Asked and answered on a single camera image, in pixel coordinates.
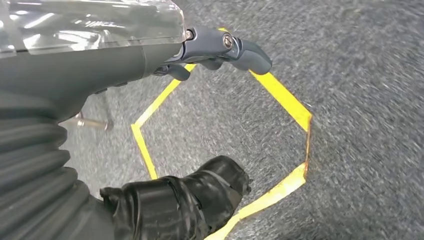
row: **screw head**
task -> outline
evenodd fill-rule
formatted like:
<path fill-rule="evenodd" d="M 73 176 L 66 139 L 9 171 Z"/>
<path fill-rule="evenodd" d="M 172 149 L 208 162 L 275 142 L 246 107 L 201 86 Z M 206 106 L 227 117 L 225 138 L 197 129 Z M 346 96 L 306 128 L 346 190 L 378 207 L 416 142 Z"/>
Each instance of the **screw head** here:
<path fill-rule="evenodd" d="M 233 47 L 234 41 L 233 37 L 230 34 L 224 34 L 224 36 L 222 37 L 222 41 L 226 49 L 231 49 Z"/>
<path fill-rule="evenodd" d="M 185 31 L 185 39 L 186 40 L 192 40 L 195 37 L 192 31 L 186 30 Z"/>

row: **yellow tape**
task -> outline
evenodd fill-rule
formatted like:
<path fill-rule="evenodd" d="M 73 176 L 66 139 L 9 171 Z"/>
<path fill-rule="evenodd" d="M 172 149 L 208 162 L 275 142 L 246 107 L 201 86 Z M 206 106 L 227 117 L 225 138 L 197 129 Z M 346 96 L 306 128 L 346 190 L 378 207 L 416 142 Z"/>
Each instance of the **yellow tape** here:
<path fill-rule="evenodd" d="M 250 72 L 262 86 L 281 104 L 294 120 L 308 131 L 309 119 L 312 114 L 291 94 L 271 73 L 257 75 Z"/>
<path fill-rule="evenodd" d="M 185 69 L 191 72 L 195 68 L 196 64 L 187 64 L 185 65 Z M 141 127 L 147 119 L 149 119 L 152 114 L 159 108 L 159 106 L 165 101 L 168 95 L 181 83 L 177 79 L 172 80 L 172 82 L 160 93 L 160 95 L 153 101 L 153 103 L 148 106 L 146 111 L 137 119 L 135 125 Z"/>
<path fill-rule="evenodd" d="M 157 179 L 158 175 L 156 174 L 155 165 L 150 158 L 149 151 L 143 138 L 142 131 L 140 127 L 136 124 L 131 124 L 132 134 L 134 134 L 135 141 L 137 142 L 138 148 L 140 149 L 141 156 L 143 157 L 144 163 L 147 167 L 147 171 L 150 174 L 151 179 Z"/>
<path fill-rule="evenodd" d="M 240 209 L 223 228 L 211 234 L 205 240 L 224 240 L 240 220 L 276 204 L 281 199 L 300 188 L 306 182 L 304 171 L 305 163 L 302 163 L 269 192 Z"/>
<path fill-rule="evenodd" d="M 226 31 L 225 28 L 219 28 L 220 31 Z M 190 72 L 194 69 L 195 64 L 187 64 L 185 68 Z M 225 237 L 231 232 L 234 226 L 242 219 L 247 218 L 263 209 L 266 209 L 281 199 L 285 198 L 306 182 L 308 163 L 309 163 L 309 148 L 310 148 L 310 122 L 312 114 L 293 96 L 271 73 L 265 75 L 257 75 L 250 72 L 268 92 L 286 109 L 286 111 L 295 119 L 295 121 L 307 132 L 306 140 L 306 157 L 305 162 L 295 168 L 286 178 L 279 184 L 268 191 L 266 194 L 252 202 L 251 204 L 243 207 L 236 215 L 234 215 L 228 223 L 208 236 L 206 240 L 224 240 Z M 154 100 L 154 102 L 147 108 L 147 110 L 138 118 L 135 124 L 131 125 L 137 145 L 140 148 L 141 155 L 146 164 L 147 170 L 152 179 L 157 179 L 158 176 L 155 171 L 155 166 L 149 155 L 146 143 L 143 139 L 140 127 L 152 116 L 158 107 L 164 102 L 168 95 L 180 84 L 180 81 L 174 79 L 165 90 Z"/>

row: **black rubber boot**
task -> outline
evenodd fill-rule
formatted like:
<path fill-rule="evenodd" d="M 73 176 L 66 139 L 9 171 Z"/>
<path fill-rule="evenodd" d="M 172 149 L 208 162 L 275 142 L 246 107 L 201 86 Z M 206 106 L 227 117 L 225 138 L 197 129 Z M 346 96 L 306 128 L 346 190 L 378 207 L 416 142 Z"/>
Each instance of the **black rubber boot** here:
<path fill-rule="evenodd" d="M 117 240 L 203 240 L 228 222 L 249 191 L 241 166 L 218 156 L 183 178 L 132 182 L 100 194 L 114 212 Z"/>

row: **clear plastic cover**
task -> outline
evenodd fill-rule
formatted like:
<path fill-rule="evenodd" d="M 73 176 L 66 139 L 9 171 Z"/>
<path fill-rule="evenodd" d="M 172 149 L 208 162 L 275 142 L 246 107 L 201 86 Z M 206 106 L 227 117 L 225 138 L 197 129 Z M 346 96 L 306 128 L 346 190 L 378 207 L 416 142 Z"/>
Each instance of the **clear plastic cover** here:
<path fill-rule="evenodd" d="M 186 40 L 171 0 L 0 0 L 2 13 L 0 58 L 20 48 L 47 54 Z"/>

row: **yellow tape line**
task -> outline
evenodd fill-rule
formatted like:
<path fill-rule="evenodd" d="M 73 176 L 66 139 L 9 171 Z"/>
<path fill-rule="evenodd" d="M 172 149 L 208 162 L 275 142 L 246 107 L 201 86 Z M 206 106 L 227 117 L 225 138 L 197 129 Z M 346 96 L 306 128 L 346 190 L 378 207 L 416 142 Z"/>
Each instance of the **yellow tape line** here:
<path fill-rule="evenodd" d="M 300 188 L 300 186 L 306 182 L 304 179 L 304 171 L 305 163 L 302 163 L 269 192 L 265 193 L 251 204 L 240 209 L 240 211 L 238 211 L 238 213 L 234 215 L 223 228 L 211 234 L 205 240 L 224 240 L 240 220 L 276 204 L 281 199 Z"/>
<path fill-rule="evenodd" d="M 153 180 L 157 179 L 158 174 L 156 174 L 155 165 L 153 164 L 152 158 L 150 157 L 149 151 L 147 150 L 145 139 L 143 138 L 140 127 L 136 124 L 131 124 L 131 130 L 132 134 L 134 134 L 134 138 L 137 142 L 138 148 L 140 149 L 141 156 L 143 157 L 150 178 Z"/>
<path fill-rule="evenodd" d="M 294 120 L 308 131 L 309 119 L 312 114 L 291 94 L 271 73 L 257 75 L 250 72 L 262 86 L 281 104 Z"/>
<path fill-rule="evenodd" d="M 187 64 L 185 65 L 185 69 L 187 69 L 189 72 L 191 72 L 195 68 L 196 64 Z M 141 127 L 147 119 L 149 119 L 152 114 L 159 108 L 159 106 L 165 101 L 165 99 L 169 96 L 169 94 L 176 88 L 178 85 L 180 85 L 181 81 L 178 81 L 177 79 L 174 79 L 171 81 L 171 83 L 163 90 L 163 92 L 160 93 L 160 95 L 153 101 L 153 103 L 148 106 L 146 111 L 143 112 L 143 114 L 137 119 L 135 122 L 135 125 Z"/>
<path fill-rule="evenodd" d="M 221 31 L 226 31 L 225 28 L 219 28 Z M 187 64 L 185 68 L 191 72 L 195 64 Z M 286 178 L 284 178 L 279 184 L 268 191 L 266 194 L 252 202 L 251 204 L 243 207 L 236 215 L 234 215 L 228 223 L 215 232 L 208 236 L 206 240 L 224 240 L 225 237 L 231 232 L 234 226 L 242 219 L 255 214 L 263 209 L 266 209 L 298 188 L 300 188 L 306 182 L 306 176 L 308 172 L 309 163 L 309 146 L 310 146 L 310 123 L 312 114 L 293 96 L 271 73 L 265 75 L 257 75 L 250 72 L 268 92 L 286 109 L 286 111 L 295 119 L 295 121 L 307 132 L 306 140 L 306 158 L 305 162 L 295 168 Z M 147 166 L 147 170 L 152 179 L 157 179 L 158 175 L 155 171 L 155 166 L 149 155 L 149 151 L 146 147 L 146 143 L 141 133 L 140 127 L 152 116 L 152 114 L 158 109 L 158 107 L 165 101 L 169 94 L 180 84 L 181 82 L 174 79 L 165 90 L 153 101 L 153 103 L 147 108 L 147 110 L 138 118 L 135 124 L 131 125 L 132 132 L 134 134 L 137 145 L 140 149 L 141 155 Z"/>
<path fill-rule="evenodd" d="M 191 72 L 195 68 L 195 66 L 195 64 L 187 64 L 185 65 L 185 69 Z M 157 179 L 158 174 L 156 173 L 155 165 L 153 164 L 152 158 L 150 157 L 145 140 L 143 138 L 141 127 L 180 83 L 181 81 L 173 79 L 171 83 L 165 88 L 165 90 L 163 90 L 159 94 L 159 96 L 153 101 L 153 103 L 148 106 L 146 111 L 143 112 L 143 114 L 137 119 L 137 121 L 134 124 L 131 124 L 132 134 L 134 135 L 135 141 L 137 142 L 138 148 L 140 149 L 141 156 L 144 160 L 144 163 L 147 167 L 147 171 L 151 179 Z"/>

